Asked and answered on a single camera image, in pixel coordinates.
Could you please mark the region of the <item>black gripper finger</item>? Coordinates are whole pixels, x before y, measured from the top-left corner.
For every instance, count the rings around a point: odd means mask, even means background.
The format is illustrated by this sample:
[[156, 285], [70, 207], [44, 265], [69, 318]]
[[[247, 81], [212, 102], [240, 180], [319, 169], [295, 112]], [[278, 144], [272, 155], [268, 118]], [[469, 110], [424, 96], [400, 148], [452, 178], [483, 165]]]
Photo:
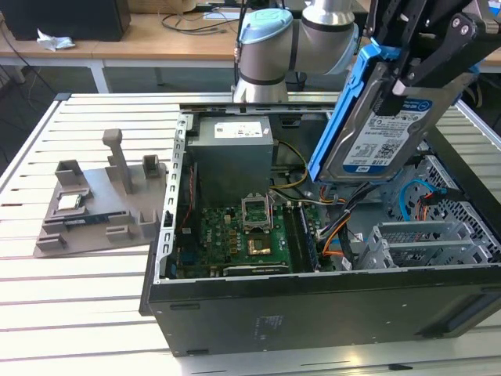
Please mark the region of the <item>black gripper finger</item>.
[[371, 1], [366, 36], [380, 49], [378, 63], [387, 63], [397, 77], [412, 76], [415, 41], [414, 1]]
[[484, 55], [413, 55], [412, 76], [397, 77], [397, 71], [390, 69], [390, 77], [380, 94], [378, 113], [397, 114], [402, 107], [403, 95], [394, 91], [398, 81], [411, 88], [443, 88], [499, 47], [500, 22], [489, 13], [485, 15]]

